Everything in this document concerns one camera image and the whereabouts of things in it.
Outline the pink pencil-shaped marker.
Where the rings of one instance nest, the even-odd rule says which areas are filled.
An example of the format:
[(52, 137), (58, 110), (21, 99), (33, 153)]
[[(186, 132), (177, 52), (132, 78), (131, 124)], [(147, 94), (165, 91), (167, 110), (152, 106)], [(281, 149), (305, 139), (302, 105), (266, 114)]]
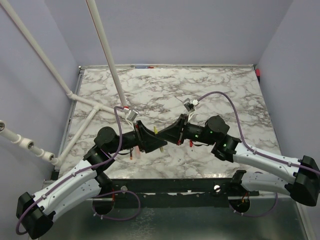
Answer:
[(137, 159), (140, 159), (140, 158), (141, 158), (141, 152), (140, 152), (140, 149), (139, 149), (138, 146), (135, 147), (135, 157), (136, 157)]

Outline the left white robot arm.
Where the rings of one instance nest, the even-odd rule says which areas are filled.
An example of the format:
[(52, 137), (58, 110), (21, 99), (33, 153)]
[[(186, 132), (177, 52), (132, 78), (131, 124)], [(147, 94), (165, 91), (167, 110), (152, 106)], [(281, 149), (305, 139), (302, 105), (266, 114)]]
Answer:
[(147, 129), (141, 121), (133, 131), (116, 133), (112, 127), (101, 128), (94, 146), (68, 173), (46, 188), (18, 198), (16, 233), (25, 234), (33, 240), (43, 236), (64, 213), (83, 201), (93, 197), (113, 197), (117, 194), (112, 180), (104, 173), (122, 150), (138, 147), (145, 153), (153, 152), (167, 145), (156, 134)]

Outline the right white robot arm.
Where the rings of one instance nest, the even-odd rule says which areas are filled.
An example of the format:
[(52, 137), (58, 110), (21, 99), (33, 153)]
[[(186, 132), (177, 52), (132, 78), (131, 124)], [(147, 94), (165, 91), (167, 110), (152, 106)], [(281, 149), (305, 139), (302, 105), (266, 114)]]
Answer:
[(180, 145), (184, 140), (212, 145), (211, 153), (221, 161), (249, 165), (267, 172), (271, 183), (262, 183), (249, 173), (230, 182), (229, 189), (240, 196), (252, 187), (268, 192), (281, 192), (305, 206), (314, 207), (320, 193), (320, 169), (310, 156), (285, 157), (248, 145), (228, 134), (230, 127), (218, 115), (210, 117), (204, 126), (188, 122), (181, 114), (177, 121), (157, 133), (157, 137)]

